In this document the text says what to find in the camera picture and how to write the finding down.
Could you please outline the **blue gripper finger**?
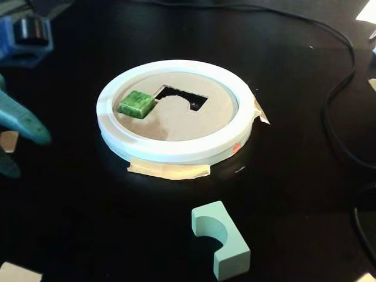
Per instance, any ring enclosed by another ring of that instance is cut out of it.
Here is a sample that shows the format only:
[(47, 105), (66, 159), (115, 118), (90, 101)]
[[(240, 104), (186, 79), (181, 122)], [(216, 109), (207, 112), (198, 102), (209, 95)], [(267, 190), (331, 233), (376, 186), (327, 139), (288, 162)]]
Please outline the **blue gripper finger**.
[(1, 152), (0, 167), (1, 173), (6, 177), (17, 179), (21, 176), (18, 165), (5, 152)]
[(1, 126), (19, 132), (40, 145), (48, 145), (52, 136), (46, 126), (25, 106), (6, 93), (5, 78), (1, 75)]

